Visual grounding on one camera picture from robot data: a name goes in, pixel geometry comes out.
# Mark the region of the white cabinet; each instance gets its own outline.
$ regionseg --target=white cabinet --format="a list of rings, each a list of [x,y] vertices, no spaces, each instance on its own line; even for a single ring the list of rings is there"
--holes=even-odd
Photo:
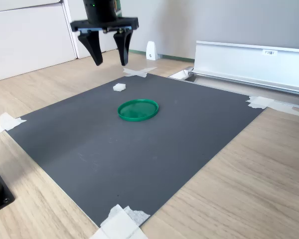
[[[60,2],[60,0],[0,0],[0,11]]]
[[[0,80],[74,59],[60,3],[0,12]]]

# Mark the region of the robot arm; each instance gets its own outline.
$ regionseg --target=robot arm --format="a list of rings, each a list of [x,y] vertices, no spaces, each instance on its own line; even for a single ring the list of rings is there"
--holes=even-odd
[[[117,17],[114,0],[83,0],[87,20],[71,23],[72,31],[80,31],[79,41],[90,52],[95,64],[103,62],[100,48],[99,31],[116,31],[114,39],[120,54],[121,64],[129,61],[129,46],[132,33],[139,27],[137,17]]]

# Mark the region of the green plastic lid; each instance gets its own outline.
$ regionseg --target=green plastic lid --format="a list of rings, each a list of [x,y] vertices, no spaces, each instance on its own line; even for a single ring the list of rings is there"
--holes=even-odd
[[[118,108],[119,116],[127,121],[143,121],[154,117],[158,104],[147,99],[127,101]]]

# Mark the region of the small white block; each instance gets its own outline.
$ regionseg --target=small white block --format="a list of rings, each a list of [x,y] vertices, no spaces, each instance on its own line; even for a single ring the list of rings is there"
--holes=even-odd
[[[116,85],[113,86],[114,91],[123,91],[126,89],[125,84],[117,83]]]

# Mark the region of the white tape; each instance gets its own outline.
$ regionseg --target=white tape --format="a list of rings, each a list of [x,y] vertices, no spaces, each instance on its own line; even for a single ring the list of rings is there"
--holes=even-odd
[[[0,115],[0,133],[4,130],[13,129],[23,122],[26,122],[26,120],[23,120],[21,118],[15,119],[8,113],[3,113],[2,115]]]
[[[156,69],[157,67],[152,67],[152,68],[145,68],[142,69],[140,71],[134,71],[134,70],[130,70],[127,68],[123,68],[124,69],[124,73],[127,73],[128,75],[126,75],[127,77],[129,76],[141,76],[141,77],[146,77],[146,75],[148,74],[149,71]]]
[[[107,219],[90,239],[147,239],[139,226],[149,217],[142,211],[113,207]]]
[[[250,106],[252,108],[265,109],[266,107],[269,107],[269,108],[272,108],[277,111],[281,111],[281,112],[285,112],[285,113],[288,113],[291,115],[299,116],[299,112],[295,111],[292,106],[276,102],[273,99],[249,96],[249,100],[247,100],[247,102],[250,103],[248,106]]]

